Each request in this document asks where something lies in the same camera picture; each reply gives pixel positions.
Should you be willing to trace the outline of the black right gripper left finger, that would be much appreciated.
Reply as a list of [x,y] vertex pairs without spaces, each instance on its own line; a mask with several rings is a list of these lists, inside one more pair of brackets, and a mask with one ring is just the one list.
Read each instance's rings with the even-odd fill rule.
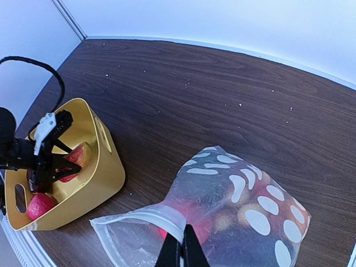
[[172,235],[167,234],[157,258],[156,267],[180,267],[181,244]]

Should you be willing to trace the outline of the clear polka dot zip bag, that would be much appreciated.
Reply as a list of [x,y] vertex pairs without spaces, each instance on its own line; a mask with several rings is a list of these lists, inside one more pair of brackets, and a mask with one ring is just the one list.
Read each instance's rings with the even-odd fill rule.
[[93,219],[115,266],[294,266],[310,214],[266,172],[206,147],[157,204]]

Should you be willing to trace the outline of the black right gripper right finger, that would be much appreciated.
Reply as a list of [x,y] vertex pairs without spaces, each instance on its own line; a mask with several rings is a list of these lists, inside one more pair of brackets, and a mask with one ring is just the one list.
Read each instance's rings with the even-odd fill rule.
[[184,267],[210,267],[192,225],[187,224],[182,245]]

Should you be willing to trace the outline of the pink red toy fruit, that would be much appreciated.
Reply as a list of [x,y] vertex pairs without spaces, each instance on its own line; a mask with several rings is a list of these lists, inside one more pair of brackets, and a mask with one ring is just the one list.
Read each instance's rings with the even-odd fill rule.
[[37,220],[56,205],[57,201],[54,198],[44,193],[37,193],[27,207],[27,215],[31,220]]

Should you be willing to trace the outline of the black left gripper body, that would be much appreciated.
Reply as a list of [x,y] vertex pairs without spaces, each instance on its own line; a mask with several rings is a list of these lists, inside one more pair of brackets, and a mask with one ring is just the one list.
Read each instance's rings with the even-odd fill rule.
[[48,192],[52,185],[52,140],[45,139],[38,155],[34,154],[35,143],[14,136],[16,120],[6,108],[1,108],[1,169],[30,171],[29,183],[32,192]]

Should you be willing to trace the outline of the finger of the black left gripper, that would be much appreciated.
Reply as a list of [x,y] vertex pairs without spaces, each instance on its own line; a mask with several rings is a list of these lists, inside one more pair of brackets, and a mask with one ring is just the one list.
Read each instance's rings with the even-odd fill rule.
[[67,154],[55,154],[55,174],[52,176],[52,181],[60,181],[60,179],[76,174],[81,171],[81,167],[64,159]]

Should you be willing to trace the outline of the red orange toy mango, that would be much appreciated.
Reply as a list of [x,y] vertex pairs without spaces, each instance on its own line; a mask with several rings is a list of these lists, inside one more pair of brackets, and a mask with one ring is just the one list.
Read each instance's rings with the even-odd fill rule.
[[88,142],[81,143],[72,152],[65,155],[63,158],[80,166],[81,171],[60,179],[60,182],[66,183],[76,178],[86,168],[87,164],[91,160],[91,157],[92,150]]

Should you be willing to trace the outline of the red lychee bunch toy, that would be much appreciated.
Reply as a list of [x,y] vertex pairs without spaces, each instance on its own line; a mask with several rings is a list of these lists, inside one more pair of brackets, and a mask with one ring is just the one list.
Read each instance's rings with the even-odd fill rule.
[[273,228],[271,218],[279,214],[276,198],[265,190],[268,185],[267,174],[247,167],[222,178],[216,187],[220,205],[212,220],[214,232],[241,228],[268,236]]

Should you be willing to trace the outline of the yellow plastic basket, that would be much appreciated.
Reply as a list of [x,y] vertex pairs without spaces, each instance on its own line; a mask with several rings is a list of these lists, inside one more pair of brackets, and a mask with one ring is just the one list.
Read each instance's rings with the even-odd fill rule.
[[56,181],[49,196],[58,204],[32,220],[16,207],[16,186],[24,189],[28,205],[34,195],[30,192],[26,170],[5,171],[5,202],[13,230],[44,231],[64,226],[96,208],[121,190],[125,170],[115,148],[109,129],[82,98],[73,98],[59,108],[72,114],[72,126],[60,137],[74,149],[83,142],[91,148],[91,158],[77,177],[69,182]]

